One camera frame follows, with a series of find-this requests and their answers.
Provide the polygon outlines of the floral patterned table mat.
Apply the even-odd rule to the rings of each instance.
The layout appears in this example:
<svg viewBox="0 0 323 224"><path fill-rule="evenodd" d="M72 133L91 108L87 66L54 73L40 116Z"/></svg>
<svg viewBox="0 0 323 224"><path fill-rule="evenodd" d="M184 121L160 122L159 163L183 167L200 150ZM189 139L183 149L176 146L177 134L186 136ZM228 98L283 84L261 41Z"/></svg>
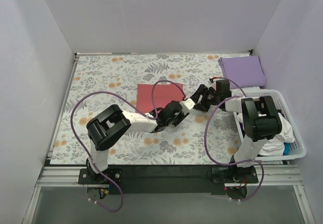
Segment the floral patterned table mat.
<svg viewBox="0 0 323 224"><path fill-rule="evenodd" d="M183 85L191 96L221 76L217 54L85 55L78 59L61 117L51 164L83 165L90 148L86 124L117 104L132 111L138 84ZM193 110L178 126L155 134L131 132L109 150L109 164L227 163L241 144L232 113Z"/></svg>

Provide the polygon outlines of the white t shirt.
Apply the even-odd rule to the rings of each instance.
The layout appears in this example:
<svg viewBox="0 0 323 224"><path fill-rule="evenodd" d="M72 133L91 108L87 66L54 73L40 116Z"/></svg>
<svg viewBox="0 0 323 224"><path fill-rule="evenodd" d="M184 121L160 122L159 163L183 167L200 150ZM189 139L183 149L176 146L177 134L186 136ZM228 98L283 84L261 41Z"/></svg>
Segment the white t shirt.
<svg viewBox="0 0 323 224"><path fill-rule="evenodd" d="M295 141L292 125L282 116L281 113L278 113L278 115L282 123L282 130L279 134L276 134L273 139L267 140L266 144L258 153L260 156L269 157L288 155L288 150L286 150L287 145Z"/></svg>

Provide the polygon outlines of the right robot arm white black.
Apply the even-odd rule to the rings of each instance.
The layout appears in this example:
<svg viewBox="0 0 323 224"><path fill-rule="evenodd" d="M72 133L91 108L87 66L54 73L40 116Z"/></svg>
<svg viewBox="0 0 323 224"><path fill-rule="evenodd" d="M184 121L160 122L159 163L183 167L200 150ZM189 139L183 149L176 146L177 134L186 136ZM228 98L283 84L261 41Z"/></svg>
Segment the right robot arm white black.
<svg viewBox="0 0 323 224"><path fill-rule="evenodd" d="M228 164L217 163L210 171L216 184L257 183L255 165L261 149L282 131L282 122L271 96L248 97L244 92L233 95L231 80L214 78L209 87L201 84L191 96L194 108L207 112L212 105L222 111L242 115L243 141Z"/></svg>

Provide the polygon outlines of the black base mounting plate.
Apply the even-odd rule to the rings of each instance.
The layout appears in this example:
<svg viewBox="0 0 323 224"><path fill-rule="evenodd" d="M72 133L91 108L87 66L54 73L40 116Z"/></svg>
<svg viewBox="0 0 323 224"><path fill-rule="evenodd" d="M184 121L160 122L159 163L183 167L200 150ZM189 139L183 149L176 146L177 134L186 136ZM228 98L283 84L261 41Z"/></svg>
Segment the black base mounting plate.
<svg viewBox="0 0 323 224"><path fill-rule="evenodd" d="M105 176L81 169L78 183L90 187L103 187L113 180L124 194L224 195L226 184L244 186L256 184L260 179L255 168L236 171L234 167L220 165L111 165L103 173Z"/></svg>

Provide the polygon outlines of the blue t shirt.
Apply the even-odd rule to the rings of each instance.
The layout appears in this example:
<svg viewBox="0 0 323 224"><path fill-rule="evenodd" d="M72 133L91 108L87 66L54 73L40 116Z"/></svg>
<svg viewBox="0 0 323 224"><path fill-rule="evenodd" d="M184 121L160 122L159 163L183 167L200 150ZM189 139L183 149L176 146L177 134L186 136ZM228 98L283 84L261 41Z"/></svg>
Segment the blue t shirt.
<svg viewBox="0 0 323 224"><path fill-rule="evenodd" d="M290 152L290 143L284 142L283 156L289 155L289 152Z"/></svg>

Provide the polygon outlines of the white plastic laundry basket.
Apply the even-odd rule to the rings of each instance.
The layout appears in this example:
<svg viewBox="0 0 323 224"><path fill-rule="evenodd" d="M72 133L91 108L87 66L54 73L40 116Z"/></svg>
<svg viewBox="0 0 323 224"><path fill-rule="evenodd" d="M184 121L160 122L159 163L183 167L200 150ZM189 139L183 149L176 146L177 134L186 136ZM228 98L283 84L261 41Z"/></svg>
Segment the white plastic laundry basket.
<svg viewBox="0 0 323 224"><path fill-rule="evenodd" d="M303 158L306 155L306 147L304 141L300 135L297 124L291 114L291 111L281 92L274 89L246 89L245 93L250 98L259 98L261 96L271 96L276 109L282 111L284 118L291 124L293 130L293 136L295 141L290 143L289 154L282 156L258 156L255 160L258 161L283 161L283 160L295 160Z"/></svg>

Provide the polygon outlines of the aluminium frame rail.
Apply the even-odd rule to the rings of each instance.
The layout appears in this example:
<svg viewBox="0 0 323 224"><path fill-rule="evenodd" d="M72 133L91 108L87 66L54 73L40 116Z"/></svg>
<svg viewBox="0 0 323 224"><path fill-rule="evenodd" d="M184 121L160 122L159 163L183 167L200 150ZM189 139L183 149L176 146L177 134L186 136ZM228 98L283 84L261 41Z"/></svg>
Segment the aluminium frame rail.
<svg viewBox="0 0 323 224"><path fill-rule="evenodd" d="M262 185L242 192L225 185L211 193L124 194L116 187L78 183L81 166L46 166L23 223L314 223L299 170L294 165L256 167Z"/></svg>

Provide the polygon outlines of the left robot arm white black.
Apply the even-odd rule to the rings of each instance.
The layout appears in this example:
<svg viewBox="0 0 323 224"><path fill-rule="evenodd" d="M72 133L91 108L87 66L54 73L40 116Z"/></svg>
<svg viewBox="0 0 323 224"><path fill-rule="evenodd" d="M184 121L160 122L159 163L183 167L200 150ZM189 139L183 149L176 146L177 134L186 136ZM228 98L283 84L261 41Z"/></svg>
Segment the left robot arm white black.
<svg viewBox="0 0 323 224"><path fill-rule="evenodd" d="M191 99L171 101L157 112L145 115L121 110L113 104L93 118L87 125L90 154L86 160L87 172L94 183L108 183L108 154L119 139L129 132L158 133L169 125L179 125L193 109Z"/></svg>

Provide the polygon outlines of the folded purple t shirt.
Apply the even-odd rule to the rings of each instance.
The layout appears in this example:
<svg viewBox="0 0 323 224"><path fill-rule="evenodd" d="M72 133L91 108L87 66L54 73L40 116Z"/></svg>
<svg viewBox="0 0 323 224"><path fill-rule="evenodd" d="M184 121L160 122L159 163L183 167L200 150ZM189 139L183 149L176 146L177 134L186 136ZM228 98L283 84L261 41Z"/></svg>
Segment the folded purple t shirt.
<svg viewBox="0 0 323 224"><path fill-rule="evenodd" d="M233 80L241 88L264 87L266 76L256 55L218 60L225 78Z"/></svg>

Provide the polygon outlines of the red t shirt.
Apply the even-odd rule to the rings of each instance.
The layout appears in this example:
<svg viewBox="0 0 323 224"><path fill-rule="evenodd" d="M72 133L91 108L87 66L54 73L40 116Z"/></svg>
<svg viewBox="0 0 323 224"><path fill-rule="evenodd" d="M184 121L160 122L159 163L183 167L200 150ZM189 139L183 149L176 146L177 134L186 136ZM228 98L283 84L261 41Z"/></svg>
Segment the red t shirt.
<svg viewBox="0 0 323 224"><path fill-rule="evenodd" d="M151 99L152 88L152 84L137 85L136 107L143 113L148 113L153 110L153 104ZM181 101L184 97L181 90L174 84L157 84L154 88L153 96L154 103L157 108L164 108L172 100Z"/></svg>

